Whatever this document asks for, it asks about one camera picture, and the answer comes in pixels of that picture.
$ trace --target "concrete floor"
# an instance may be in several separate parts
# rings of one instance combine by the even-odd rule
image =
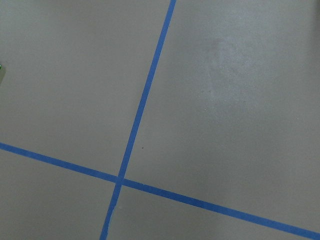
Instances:
[[[177,0],[135,135],[174,2],[0,0],[0,239],[320,239],[320,1]]]

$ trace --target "floor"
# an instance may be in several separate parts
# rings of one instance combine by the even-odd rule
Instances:
[[[320,240],[319,0],[0,0],[0,239]]]

